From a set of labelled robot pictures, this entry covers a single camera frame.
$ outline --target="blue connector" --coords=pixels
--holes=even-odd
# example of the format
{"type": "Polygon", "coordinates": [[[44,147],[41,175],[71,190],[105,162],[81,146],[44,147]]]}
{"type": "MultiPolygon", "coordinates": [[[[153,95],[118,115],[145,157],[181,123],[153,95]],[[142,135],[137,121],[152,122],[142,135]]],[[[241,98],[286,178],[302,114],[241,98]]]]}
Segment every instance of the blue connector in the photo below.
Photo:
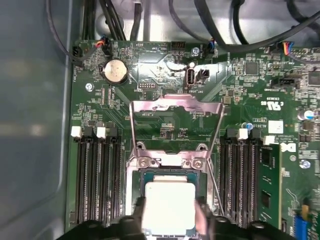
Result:
{"type": "Polygon", "coordinates": [[[307,240],[308,222],[301,216],[294,217],[294,237],[297,240],[307,240]]]}

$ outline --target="motherboard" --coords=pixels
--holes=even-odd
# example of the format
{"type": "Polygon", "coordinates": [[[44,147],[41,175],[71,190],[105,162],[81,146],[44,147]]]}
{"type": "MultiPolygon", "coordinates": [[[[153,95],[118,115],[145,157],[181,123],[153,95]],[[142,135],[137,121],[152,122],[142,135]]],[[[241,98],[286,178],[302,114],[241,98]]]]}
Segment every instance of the motherboard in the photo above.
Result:
{"type": "MultiPolygon", "coordinates": [[[[94,45],[77,42],[74,54],[94,45]]],[[[189,209],[205,197],[240,227],[262,220],[319,239],[318,65],[272,47],[234,54],[212,42],[110,41],[73,68],[70,131],[66,230],[109,225],[146,196],[147,234],[191,237],[189,209]],[[172,202],[178,230],[152,224],[172,202]]]]}

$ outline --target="blue capacitor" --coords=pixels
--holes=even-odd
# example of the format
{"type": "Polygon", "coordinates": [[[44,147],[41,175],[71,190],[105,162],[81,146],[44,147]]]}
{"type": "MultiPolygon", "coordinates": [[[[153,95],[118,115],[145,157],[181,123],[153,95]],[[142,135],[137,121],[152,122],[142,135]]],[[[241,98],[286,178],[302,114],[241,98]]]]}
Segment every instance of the blue capacitor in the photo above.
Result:
{"type": "Polygon", "coordinates": [[[248,131],[251,131],[254,128],[254,125],[250,122],[244,122],[241,124],[241,127],[243,129],[248,129],[248,131]]]}

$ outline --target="metal retention bracket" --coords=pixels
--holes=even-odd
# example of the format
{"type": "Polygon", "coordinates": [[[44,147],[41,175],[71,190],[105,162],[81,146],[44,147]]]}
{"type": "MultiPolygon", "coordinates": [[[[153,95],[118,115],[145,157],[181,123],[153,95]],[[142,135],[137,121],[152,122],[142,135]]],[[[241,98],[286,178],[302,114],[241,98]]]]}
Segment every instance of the metal retention bracket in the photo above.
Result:
{"type": "Polygon", "coordinates": [[[130,125],[132,133],[132,153],[127,168],[127,193],[126,193],[126,214],[131,213],[131,187],[132,171],[139,168],[158,168],[161,166],[181,166],[182,169],[196,169],[210,174],[211,181],[208,178],[207,183],[207,202],[212,206],[214,202],[213,194],[215,191],[216,199],[219,204],[220,212],[224,216],[218,186],[215,180],[211,155],[215,146],[219,129],[224,117],[225,106],[221,102],[199,102],[190,94],[167,94],[157,100],[139,100],[132,101],[129,104],[130,125]],[[215,131],[212,132],[210,144],[208,147],[197,147],[193,150],[183,150],[177,154],[167,154],[164,150],[146,149],[145,146],[137,147],[137,138],[135,131],[135,113],[142,111],[167,111],[170,107],[183,107],[186,112],[206,112],[218,115],[219,120],[215,131]]]}

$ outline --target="capacitor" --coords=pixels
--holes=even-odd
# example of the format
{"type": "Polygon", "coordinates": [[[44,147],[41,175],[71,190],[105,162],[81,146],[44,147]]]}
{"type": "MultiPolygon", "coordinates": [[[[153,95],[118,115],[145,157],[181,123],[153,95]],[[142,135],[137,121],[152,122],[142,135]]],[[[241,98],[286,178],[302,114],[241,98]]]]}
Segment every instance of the capacitor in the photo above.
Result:
{"type": "Polygon", "coordinates": [[[301,121],[312,120],[315,117],[315,113],[311,110],[302,110],[298,113],[297,117],[301,121]]]}
{"type": "Polygon", "coordinates": [[[243,129],[247,129],[248,131],[251,131],[252,129],[254,129],[254,125],[250,122],[244,122],[241,124],[241,127],[243,129]]]}

